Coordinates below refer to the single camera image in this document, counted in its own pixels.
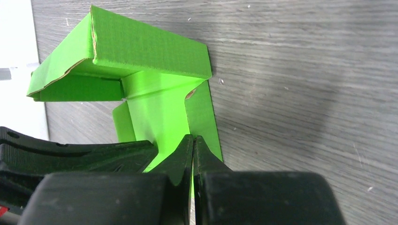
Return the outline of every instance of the gray laminate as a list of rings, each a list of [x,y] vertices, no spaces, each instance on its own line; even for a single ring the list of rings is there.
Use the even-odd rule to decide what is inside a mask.
[[[348,224],[398,221],[396,1],[32,2],[40,60],[91,3],[207,44],[228,166],[314,171],[332,185]],[[118,104],[48,103],[51,139],[116,141]]]

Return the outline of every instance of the wood grain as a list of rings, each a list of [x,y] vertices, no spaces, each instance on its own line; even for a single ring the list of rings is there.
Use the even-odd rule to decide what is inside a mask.
[[[317,172],[348,224],[398,221],[396,1],[33,0],[40,60],[90,4],[208,45],[233,170]],[[51,139],[115,142],[118,104],[48,103]]]

